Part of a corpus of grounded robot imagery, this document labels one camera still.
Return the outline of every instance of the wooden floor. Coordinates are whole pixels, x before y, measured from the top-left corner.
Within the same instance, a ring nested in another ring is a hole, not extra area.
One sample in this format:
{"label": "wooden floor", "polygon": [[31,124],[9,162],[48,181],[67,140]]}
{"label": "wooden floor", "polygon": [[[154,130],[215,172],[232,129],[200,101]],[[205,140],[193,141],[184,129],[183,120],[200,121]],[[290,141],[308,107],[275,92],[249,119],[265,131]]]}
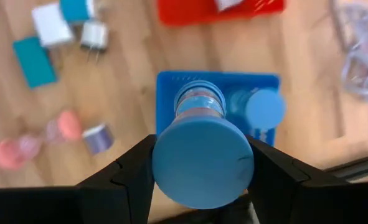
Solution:
{"label": "wooden floor", "polygon": [[[76,184],[154,133],[155,79],[167,69],[278,73],[288,103],[278,149],[321,169],[368,156],[368,104],[339,82],[343,56],[328,0],[289,0],[282,14],[183,28],[163,26],[155,0],[115,0],[98,64],[78,45],[64,47],[54,59],[60,81],[32,91],[11,44],[34,35],[31,9],[47,2],[0,0],[0,140],[74,108],[85,126],[109,124],[116,142],[95,156],[83,142],[47,146],[24,169],[0,170],[0,187]],[[156,189],[150,220],[183,209]]]}

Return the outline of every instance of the purple spool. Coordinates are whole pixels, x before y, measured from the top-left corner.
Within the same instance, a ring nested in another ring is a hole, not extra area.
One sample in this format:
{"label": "purple spool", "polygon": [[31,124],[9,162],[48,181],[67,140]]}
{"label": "purple spool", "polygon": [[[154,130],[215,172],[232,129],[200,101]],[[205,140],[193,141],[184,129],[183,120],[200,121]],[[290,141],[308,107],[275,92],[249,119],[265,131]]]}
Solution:
{"label": "purple spool", "polygon": [[113,136],[105,124],[84,131],[83,138],[92,154],[107,151],[114,142]]}

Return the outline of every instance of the red basket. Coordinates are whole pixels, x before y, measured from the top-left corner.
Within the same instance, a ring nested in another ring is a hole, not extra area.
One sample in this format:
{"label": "red basket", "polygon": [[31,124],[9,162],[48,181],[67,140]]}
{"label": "red basket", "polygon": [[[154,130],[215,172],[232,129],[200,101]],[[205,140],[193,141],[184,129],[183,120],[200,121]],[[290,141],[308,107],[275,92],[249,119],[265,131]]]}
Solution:
{"label": "red basket", "polygon": [[163,23],[184,26],[281,12],[285,0],[244,0],[222,12],[218,11],[215,0],[158,0],[158,8]]}

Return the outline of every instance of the blue cap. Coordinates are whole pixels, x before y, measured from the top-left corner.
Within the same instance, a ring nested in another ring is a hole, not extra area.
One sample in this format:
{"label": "blue cap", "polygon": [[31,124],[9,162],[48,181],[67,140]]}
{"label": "blue cap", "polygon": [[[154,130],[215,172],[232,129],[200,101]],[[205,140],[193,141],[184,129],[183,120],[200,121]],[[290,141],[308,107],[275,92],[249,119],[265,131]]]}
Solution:
{"label": "blue cap", "polygon": [[164,130],[153,150],[159,188],[190,208],[233,202],[248,187],[254,170],[252,149],[232,123],[214,116],[191,116]]}
{"label": "blue cap", "polygon": [[273,90],[259,90],[247,101],[245,114],[249,125],[255,129],[277,127],[285,117],[286,103]]}

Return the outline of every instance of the blue tray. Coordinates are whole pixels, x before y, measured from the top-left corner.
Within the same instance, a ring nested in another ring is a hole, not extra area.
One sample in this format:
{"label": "blue tray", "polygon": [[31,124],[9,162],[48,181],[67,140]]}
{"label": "blue tray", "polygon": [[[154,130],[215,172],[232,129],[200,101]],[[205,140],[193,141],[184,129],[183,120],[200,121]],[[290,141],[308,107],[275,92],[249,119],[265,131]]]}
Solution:
{"label": "blue tray", "polygon": [[[223,73],[204,71],[163,71],[159,73],[156,84],[156,134],[161,134],[174,120],[174,98],[186,83],[193,80],[206,80],[220,88],[225,97],[232,89],[272,88],[279,90],[280,79],[271,73]],[[250,134],[273,146],[275,129],[251,130],[243,125],[241,119],[227,114],[228,121],[236,125],[244,134]]]}

